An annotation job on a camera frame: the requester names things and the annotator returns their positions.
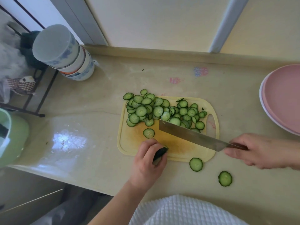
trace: beige countertop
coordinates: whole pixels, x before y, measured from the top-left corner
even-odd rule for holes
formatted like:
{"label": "beige countertop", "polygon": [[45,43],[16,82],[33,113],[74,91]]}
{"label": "beige countertop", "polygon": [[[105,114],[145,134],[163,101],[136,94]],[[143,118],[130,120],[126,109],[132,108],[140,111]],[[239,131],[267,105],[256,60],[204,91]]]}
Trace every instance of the beige countertop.
{"label": "beige countertop", "polygon": [[[274,124],[260,105],[259,86],[272,68],[94,58],[100,68],[86,81],[58,75],[41,110],[45,118],[21,114],[30,123],[31,135],[12,167],[115,195],[133,161],[117,148],[122,96],[143,88],[156,95],[207,100],[217,113],[221,140],[244,132],[299,140]],[[196,77],[194,67],[207,68],[208,74]],[[37,98],[45,85],[42,82]],[[233,175],[230,187],[218,183],[222,170]],[[299,175],[289,168],[259,170],[218,152],[199,173],[188,163],[169,161],[144,200],[183,194],[212,202],[250,224],[299,224]]]}

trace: right hand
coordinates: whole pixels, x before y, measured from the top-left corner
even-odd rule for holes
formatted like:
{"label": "right hand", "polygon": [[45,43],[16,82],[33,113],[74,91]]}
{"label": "right hand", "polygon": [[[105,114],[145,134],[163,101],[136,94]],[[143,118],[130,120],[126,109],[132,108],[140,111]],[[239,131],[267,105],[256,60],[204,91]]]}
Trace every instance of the right hand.
{"label": "right hand", "polygon": [[249,151],[226,148],[224,153],[241,159],[248,166],[260,169],[291,167],[300,170],[300,143],[290,140],[277,140],[265,136],[245,133],[230,141],[248,147]]}
{"label": "right hand", "polygon": [[146,193],[160,177],[167,165],[167,153],[165,153],[157,165],[153,165],[153,158],[157,150],[164,146],[154,138],[141,143],[134,157],[129,182],[137,190]]}

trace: white textured fabric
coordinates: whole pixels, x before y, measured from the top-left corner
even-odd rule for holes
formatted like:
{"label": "white textured fabric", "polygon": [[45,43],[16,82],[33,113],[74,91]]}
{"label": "white textured fabric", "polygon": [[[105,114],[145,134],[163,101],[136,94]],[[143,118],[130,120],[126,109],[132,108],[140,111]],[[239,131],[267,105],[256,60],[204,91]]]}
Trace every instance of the white textured fabric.
{"label": "white textured fabric", "polygon": [[129,225],[247,225],[211,203],[175,195],[140,204]]}

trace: yellow cutting board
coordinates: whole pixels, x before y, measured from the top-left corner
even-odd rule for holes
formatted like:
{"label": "yellow cutting board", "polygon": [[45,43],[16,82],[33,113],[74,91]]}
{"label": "yellow cutting board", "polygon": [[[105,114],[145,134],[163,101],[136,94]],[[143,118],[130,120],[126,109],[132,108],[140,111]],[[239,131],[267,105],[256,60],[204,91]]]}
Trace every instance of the yellow cutting board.
{"label": "yellow cutting board", "polygon": [[[176,106],[176,100],[180,99],[181,97],[168,97],[168,96],[160,96],[160,98],[167,99],[170,102],[170,106]],[[216,138],[219,139],[220,137],[220,128],[219,122],[217,119],[217,115],[215,110],[212,108],[209,102],[204,99],[200,98],[186,98],[185,100],[188,102],[190,106],[192,103],[198,104],[198,110],[201,111],[203,107],[204,110],[207,112],[205,118],[200,119],[203,121],[206,126],[206,120],[209,114],[211,114],[215,119],[216,125]],[[132,155],[134,156],[137,153],[137,150],[140,144],[147,140],[144,135],[143,131],[146,128],[151,128],[155,132],[154,138],[158,140],[163,145],[166,145],[168,150],[168,159],[175,160],[175,161],[182,161],[182,162],[189,162],[191,158],[196,157],[200,158],[203,162],[210,160],[215,151],[208,149],[206,147],[191,143],[189,141],[183,140],[179,137],[170,135],[166,132],[159,130],[159,121],[155,120],[154,125],[147,127],[144,122],[140,122],[134,127],[129,127],[126,124],[126,120],[128,118],[128,113],[126,110],[127,101],[123,104],[122,114],[121,114],[121,121],[119,125],[119,132],[118,132],[118,149],[125,155]],[[201,133],[206,134],[206,128],[201,130]]]}

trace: stacked bowl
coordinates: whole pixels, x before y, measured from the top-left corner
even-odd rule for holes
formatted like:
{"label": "stacked bowl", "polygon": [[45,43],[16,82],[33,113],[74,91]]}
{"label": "stacked bowl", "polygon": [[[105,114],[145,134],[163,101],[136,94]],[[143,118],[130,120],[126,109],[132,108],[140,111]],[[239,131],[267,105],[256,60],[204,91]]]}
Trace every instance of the stacked bowl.
{"label": "stacked bowl", "polygon": [[90,53],[63,25],[51,25],[41,31],[33,43],[32,52],[37,60],[72,80],[86,80],[95,69]]}
{"label": "stacked bowl", "polygon": [[300,136],[300,65],[269,73],[260,85],[260,102],[273,122]]}

